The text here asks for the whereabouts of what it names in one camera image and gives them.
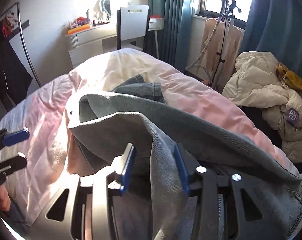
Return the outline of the person's left hand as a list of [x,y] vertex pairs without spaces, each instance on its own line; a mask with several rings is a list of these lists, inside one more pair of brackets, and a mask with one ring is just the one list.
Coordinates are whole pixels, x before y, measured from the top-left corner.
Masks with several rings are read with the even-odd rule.
[[4,185],[0,185],[0,209],[2,211],[9,211],[11,206],[11,199],[9,197],[8,191]]

